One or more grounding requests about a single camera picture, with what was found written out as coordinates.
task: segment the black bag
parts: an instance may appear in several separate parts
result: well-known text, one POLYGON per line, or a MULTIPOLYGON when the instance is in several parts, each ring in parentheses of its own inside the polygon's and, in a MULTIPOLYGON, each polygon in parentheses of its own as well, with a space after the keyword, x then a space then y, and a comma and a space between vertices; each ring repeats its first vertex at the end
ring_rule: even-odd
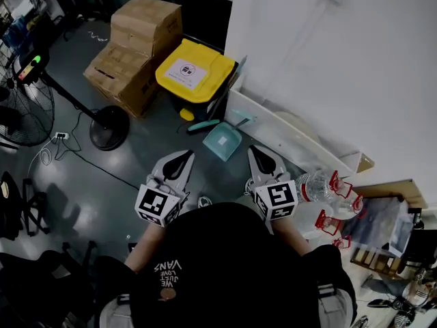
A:
POLYGON ((15 241, 19 231, 23 229, 20 221, 23 200, 8 172, 1 177, 0 186, 0 238, 15 241))

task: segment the fan stand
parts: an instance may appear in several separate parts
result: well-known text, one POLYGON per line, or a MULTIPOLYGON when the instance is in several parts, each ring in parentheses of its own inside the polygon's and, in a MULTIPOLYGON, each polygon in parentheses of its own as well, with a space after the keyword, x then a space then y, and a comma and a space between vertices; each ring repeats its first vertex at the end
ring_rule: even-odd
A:
POLYGON ((3 143, 3 142, 0 142, 0 147, 11 148, 13 150, 18 149, 18 147, 16 147, 16 146, 8 145, 7 143, 3 143))
POLYGON ((114 150, 127 138, 130 122, 128 114, 122 108, 108 106, 97 113, 93 113, 60 86, 45 70, 41 72, 40 78, 93 120, 89 128, 89 138, 97 149, 103 151, 114 150))

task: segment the dustpan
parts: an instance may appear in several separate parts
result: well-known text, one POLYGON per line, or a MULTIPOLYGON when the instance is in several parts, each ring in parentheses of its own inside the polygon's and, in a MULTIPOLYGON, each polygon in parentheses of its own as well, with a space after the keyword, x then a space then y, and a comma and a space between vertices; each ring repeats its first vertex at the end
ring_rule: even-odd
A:
POLYGON ((205 137, 203 144, 222 161, 227 161, 240 145, 241 140, 241 134, 232 125, 223 122, 205 137))

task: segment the power strip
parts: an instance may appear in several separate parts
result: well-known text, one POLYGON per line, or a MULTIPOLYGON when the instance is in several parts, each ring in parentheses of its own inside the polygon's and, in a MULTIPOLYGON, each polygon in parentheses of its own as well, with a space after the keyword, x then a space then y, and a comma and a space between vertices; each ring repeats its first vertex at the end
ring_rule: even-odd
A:
POLYGON ((55 138, 56 139, 68 140, 70 138, 70 134, 67 134, 67 133, 56 133, 55 134, 55 138))

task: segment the paper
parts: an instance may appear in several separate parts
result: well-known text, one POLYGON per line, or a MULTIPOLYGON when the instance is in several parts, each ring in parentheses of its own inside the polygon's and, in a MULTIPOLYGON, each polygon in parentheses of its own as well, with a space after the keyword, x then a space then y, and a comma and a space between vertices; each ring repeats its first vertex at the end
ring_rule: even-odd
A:
POLYGON ((185 59, 178 58, 165 72, 165 76, 190 90, 194 90, 207 73, 206 70, 195 66, 185 59))

